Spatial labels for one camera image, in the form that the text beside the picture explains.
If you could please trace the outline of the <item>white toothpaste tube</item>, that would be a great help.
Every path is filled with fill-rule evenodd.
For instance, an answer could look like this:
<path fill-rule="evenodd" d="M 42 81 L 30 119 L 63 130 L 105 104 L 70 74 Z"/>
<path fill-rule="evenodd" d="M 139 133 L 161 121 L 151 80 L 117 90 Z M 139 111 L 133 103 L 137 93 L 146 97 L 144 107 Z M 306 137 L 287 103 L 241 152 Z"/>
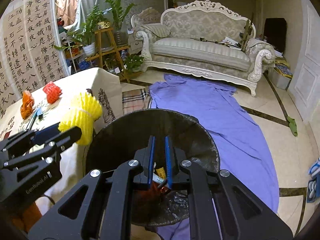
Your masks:
<path fill-rule="evenodd" d="M 159 177 L 159 176 L 156 175 L 156 174 L 153 174 L 152 180 L 153 180 L 154 182 L 156 182 L 157 184 L 161 184 L 161 183 L 163 183 L 163 181 L 165 181 L 165 179 Z"/>

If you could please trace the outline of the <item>black lined trash bin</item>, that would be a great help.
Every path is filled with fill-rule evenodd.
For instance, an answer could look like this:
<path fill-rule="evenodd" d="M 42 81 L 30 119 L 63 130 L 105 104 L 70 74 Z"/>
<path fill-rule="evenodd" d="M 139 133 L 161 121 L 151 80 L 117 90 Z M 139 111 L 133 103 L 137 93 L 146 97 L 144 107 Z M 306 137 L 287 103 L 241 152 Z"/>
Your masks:
<path fill-rule="evenodd" d="M 158 167 L 166 167 L 164 138 L 169 136 L 173 146 L 183 150 L 187 159 L 209 172 L 216 173 L 220 169 L 216 144 L 199 120 L 176 111 L 144 109 L 112 121 L 97 133 L 87 152 L 85 171 L 115 170 L 133 159 L 137 150 L 146 148 L 150 136 L 156 138 L 155 163 Z M 131 222 L 138 226 L 173 225 L 189 217 L 185 190 L 168 193 L 156 206 L 139 208 L 134 200 Z"/>

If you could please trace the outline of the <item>gold label dark bottle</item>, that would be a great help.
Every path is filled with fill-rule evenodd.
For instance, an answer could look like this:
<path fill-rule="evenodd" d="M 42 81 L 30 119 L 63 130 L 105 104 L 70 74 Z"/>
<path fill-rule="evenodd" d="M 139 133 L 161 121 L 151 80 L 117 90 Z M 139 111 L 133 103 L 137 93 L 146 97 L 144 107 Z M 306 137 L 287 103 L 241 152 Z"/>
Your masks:
<path fill-rule="evenodd" d="M 166 175 L 164 167 L 156 168 L 155 171 L 157 173 L 157 176 L 159 176 L 160 178 L 162 178 L 162 179 L 166 179 L 167 178 L 167 175 Z"/>

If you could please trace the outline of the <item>white panel door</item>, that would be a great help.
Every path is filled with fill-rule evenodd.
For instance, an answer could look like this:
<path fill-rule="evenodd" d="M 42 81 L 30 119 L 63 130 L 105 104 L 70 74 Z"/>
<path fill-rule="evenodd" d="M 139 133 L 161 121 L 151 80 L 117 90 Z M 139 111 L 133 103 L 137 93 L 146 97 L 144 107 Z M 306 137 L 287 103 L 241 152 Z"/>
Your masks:
<path fill-rule="evenodd" d="M 304 122 L 310 122 L 319 102 L 319 14 L 310 0 L 301 0 L 303 32 L 289 95 Z"/>

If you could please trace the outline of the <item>plaid floor mat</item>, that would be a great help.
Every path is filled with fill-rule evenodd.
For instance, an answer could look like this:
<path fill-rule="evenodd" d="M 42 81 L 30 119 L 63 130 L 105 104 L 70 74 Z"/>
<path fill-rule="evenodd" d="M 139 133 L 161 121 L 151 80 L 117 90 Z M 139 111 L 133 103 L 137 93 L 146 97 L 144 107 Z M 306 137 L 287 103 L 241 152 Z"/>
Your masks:
<path fill-rule="evenodd" d="M 123 112 L 124 114 L 148 109 L 151 106 L 152 97 L 149 88 L 135 89 L 123 92 Z"/>

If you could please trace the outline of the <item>white potted green plant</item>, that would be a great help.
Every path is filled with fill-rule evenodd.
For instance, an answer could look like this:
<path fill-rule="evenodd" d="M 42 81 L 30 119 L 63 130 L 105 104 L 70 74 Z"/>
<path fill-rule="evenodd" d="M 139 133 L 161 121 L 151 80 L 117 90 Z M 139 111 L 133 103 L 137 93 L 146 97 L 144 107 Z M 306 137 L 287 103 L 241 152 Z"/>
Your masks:
<path fill-rule="evenodd" d="M 104 12 L 99 9 L 99 5 L 95 5 L 87 15 L 86 20 L 81 24 L 80 29 L 67 35 L 74 42 L 74 45 L 61 47 L 53 45 L 53 47 L 57 50 L 82 48 L 86 56 L 91 57 L 96 54 L 95 42 L 93 41 L 95 32 L 109 27 L 110 22 L 104 17 Z"/>

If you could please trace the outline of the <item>grey storage box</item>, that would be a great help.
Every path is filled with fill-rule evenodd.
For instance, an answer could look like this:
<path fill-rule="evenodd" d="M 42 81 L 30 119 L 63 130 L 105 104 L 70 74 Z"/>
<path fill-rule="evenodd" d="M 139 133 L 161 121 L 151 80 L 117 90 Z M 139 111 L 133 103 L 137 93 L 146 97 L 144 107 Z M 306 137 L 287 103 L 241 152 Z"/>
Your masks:
<path fill-rule="evenodd" d="M 269 70 L 268 78 L 277 87 L 287 90 L 292 80 L 290 64 L 284 57 L 276 57 L 274 67 Z"/>

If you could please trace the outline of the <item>blue white slippers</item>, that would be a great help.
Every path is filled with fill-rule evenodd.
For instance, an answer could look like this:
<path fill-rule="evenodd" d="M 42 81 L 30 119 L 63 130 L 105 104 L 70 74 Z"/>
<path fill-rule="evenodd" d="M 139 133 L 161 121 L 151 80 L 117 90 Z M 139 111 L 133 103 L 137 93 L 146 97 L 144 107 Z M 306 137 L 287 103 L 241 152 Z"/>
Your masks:
<path fill-rule="evenodd" d="M 319 198 L 319 189 L 320 189 L 320 181 L 319 181 L 319 172 L 320 172 L 320 159 L 318 158 L 309 168 L 308 174 L 310 176 L 310 180 L 308 181 L 307 186 L 307 202 L 313 203 Z"/>

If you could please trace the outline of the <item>ornate white sofa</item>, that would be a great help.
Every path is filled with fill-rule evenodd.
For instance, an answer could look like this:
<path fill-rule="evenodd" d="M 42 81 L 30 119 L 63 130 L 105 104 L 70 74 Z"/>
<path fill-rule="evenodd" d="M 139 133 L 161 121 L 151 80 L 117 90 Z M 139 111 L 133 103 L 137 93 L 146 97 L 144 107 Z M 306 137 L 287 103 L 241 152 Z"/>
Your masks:
<path fill-rule="evenodd" d="M 256 95 L 263 73 L 275 67 L 274 48 L 257 40 L 251 20 L 210 0 L 167 9 L 160 22 L 144 24 L 150 9 L 133 15 L 135 40 L 142 42 L 142 71 L 149 67 L 226 81 Z"/>

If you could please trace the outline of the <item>red plastic bag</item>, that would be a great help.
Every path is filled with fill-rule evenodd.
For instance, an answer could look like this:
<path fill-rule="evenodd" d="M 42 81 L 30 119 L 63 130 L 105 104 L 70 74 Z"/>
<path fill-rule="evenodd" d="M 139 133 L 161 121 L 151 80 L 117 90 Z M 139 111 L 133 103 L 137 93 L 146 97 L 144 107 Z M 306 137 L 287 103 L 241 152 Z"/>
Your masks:
<path fill-rule="evenodd" d="M 136 192 L 134 201 L 139 208 L 156 206 L 160 204 L 169 192 L 170 189 L 168 187 L 160 187 L 159 183 L 153 181 L 148 190 Z"/>

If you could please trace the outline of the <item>orange plastic bag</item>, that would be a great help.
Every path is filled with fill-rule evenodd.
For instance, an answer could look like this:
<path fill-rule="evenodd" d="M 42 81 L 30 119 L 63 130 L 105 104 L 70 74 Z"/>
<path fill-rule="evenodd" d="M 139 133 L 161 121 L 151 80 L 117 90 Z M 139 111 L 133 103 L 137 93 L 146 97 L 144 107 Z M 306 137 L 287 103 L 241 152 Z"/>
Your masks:
<path fill-rule="evenodd" d="M 28 118 L 33 112 L 34 98 L 28 90 L 23 92 L 22 105 L 20 108 L 21 117 L 23 120 Z"/>

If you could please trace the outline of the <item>yellow foam fruit net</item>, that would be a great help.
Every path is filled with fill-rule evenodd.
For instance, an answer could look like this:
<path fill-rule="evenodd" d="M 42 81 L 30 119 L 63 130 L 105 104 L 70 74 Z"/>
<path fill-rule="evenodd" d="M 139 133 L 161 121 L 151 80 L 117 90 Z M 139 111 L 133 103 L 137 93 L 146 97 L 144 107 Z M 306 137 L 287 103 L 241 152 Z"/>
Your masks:
<path fill-rule="evenodd" d="M 58 130 L 66 132 L 76 126 L 82 133 L 76 143 L 81 146 L 89 145 L 93 139 L 94 123 L 102 113 L 102 106 L 95 96 L 89 92 L 81 92 L 72 98 L 69 109 L 58 125 Z"/>

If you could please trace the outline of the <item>light blue tube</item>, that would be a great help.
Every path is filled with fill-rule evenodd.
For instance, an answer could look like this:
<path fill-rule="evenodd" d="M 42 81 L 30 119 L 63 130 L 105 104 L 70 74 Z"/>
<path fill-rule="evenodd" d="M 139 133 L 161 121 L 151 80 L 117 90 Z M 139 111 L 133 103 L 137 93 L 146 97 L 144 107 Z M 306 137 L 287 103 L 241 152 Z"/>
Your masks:
<path fill-rule="evenodd" d="M 27 131 L 30 131 L 32 129 L 33 124 L 35 123 L 36 119 L 41 120 L 43 118 L 43 113 L 41 107 L 37 108 L 35 110 L 35 113 L 32 115 L 31 120 L 28 122 Z"/>

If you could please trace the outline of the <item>calligraphy wall scroll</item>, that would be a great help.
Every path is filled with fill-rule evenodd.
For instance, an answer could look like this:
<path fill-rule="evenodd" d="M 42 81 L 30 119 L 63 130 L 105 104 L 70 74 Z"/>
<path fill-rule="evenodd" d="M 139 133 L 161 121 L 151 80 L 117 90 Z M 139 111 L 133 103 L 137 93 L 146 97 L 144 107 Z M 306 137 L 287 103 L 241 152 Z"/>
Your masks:
<path fill-rule="evenodd" d="M 69 75 L 59 42 L 53 0 L 9 3 L 1 16 L 1 115 L 25 90 Z"/>

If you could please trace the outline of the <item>small floor potted plant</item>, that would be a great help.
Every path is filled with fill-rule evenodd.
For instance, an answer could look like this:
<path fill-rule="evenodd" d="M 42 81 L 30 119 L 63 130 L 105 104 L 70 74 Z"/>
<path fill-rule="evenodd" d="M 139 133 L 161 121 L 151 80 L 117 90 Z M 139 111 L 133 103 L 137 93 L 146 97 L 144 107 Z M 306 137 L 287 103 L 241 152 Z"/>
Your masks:
<path fill-rule="evenodd" d="M 144 63 L 144 57 L 132 54 L 126 57 L 124 64 L 128 73 L 137 73 L 140 71 L 141 65 Z"/>

